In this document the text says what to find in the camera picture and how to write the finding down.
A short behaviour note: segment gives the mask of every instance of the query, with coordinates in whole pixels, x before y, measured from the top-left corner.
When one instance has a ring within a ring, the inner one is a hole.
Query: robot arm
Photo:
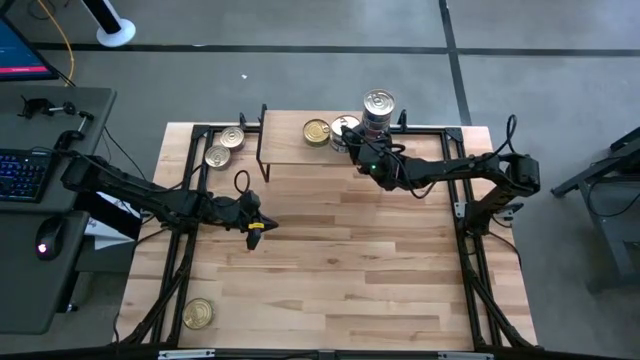
[[[260,198],[247,190],[238,199],[214,197],[197,190],[167,189],[109,165],[98,156],[75,152],[62,183],[75,192],[103,192],[153,213],[170,229],[188,231],[198,224],[247,232],[247,248],[254,250],[262,232],[278,224],[260,213]]]
[[[412,191],[438,181],[484,178],[496,187],[483,199],[467,204],[464,228],[486,235],[491,216],[516,196],[528,197],[540,190],[538,162],[528,155],[486,153],[448,161],[426,161],[402,154],[404,146],[394,144],[391,135],[375,140],[364,137],[362,125],[342,128],[349,156],[358,172],[371,176],[383,189]]]

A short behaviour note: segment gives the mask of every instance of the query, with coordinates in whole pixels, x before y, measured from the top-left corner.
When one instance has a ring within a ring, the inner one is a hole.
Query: stacked cans
[[[220,143],[207,149],[204,159],[213,170],[222,171],[231,166],[231,153],[244,147],[244,131],[239,127],[225,128],[220,133]]]
[[[350,115],[343,115],[335,119],[333,123],[331,123],[331,139],[329,141],[331,147],[340,153],[349,152],[347,144],[342,140],[342,127],[346,126],[349,129],[353,129],[358,126],[358,124],[360,124],[360,121]]]
[[[391,113],[395,106],[396,101],[387,90],[375,89],[364,95],[362,125],[367,138],[375,139],[382,132],[389,130]]]

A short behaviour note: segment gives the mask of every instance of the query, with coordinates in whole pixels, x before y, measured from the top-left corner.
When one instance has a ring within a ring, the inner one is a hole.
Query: keyboard
[[[0,149],[0,201],[40,202],[53,159],[48,151]]]

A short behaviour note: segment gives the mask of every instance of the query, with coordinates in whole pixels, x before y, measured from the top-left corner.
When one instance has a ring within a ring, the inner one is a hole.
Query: computer monitor
[[[56,70],[4,17],[0,18],[0,81],[52,80]]]

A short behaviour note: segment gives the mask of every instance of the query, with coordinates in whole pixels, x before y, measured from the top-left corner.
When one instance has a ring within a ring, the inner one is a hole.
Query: gray floor
[[[138,26],[136,44],[446,44],[437,0],[158,0],[153,11],[144,0],[112,2]],[[636,0],[448,5],[459,47],[640,47]],[[27,37],[60,42],[51,24],[28,18],[24,6],[18,2],[9,18]],[[78,1],[58,18],[72,42],[95,43],[95,25]],[[67,71],[66,52],[43,53]],[[255,118],[263,102],[273,109],[359,109],[364,91],[382,87],[411,123],[460,123],[447,55],[76,52],[75,59],[79,86],[118,91],[109,127],[148,175],[166,122],[228,120],[240,111]],[[473,124],[489,126],[496,144],[507,116],[518,114],[514,145],[542,166],[543,190],[524,201],[515,223],[540,344],[639,358],[640,291],[587,292],[585,282],[608,271],[602,244],[578,194],[557,200],[548,190],[640,125],[640,57],[461,56],[460,64]],[[122,156],[114,162],[133,170]],[[86,279],[76,289],[85,305],[79,313],[57,317],[44,336],[2,336],[0,352],[109,342],[124,280]]]

